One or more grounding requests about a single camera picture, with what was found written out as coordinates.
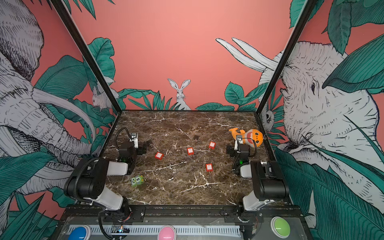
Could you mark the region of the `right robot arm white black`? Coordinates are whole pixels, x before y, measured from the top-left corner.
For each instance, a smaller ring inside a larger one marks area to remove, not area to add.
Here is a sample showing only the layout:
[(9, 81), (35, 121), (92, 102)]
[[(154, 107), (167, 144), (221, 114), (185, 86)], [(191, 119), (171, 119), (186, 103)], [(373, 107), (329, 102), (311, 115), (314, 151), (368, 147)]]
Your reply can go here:
[(228, 145), (227, 154), (234, 158), (233, 172), (242, 178), (250, 178), (253, 190), (234, 210), (224, 209), (226, 221), (247, 224), (250, 222), (248, 213), (256, 213), (268, 204), (288, 198), (289, 187), (276, 161), (251, 160), (255, 154), (251, 154), (251, 147), (245, 144)]

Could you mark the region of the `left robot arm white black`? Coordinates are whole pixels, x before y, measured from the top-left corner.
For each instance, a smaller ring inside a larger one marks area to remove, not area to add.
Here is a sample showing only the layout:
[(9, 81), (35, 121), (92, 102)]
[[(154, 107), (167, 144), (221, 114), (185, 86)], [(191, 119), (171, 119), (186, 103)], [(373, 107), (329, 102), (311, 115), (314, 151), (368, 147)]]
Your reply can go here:
[(82, 159), (75, 167), (64, 186), (64, 194), (79, 202), (95, 204), (116, 220), (126, 222), (132, 218), (133, 210), (127, 198), (106, 186), (108, 176), (129, 176), (134, 172), (137, 157), (147, 152), (149, 142), (139, 142), (138, 133), (130, 133), (123, 127), (115, 135), (119, 152), (117, 161), (95, 157)]

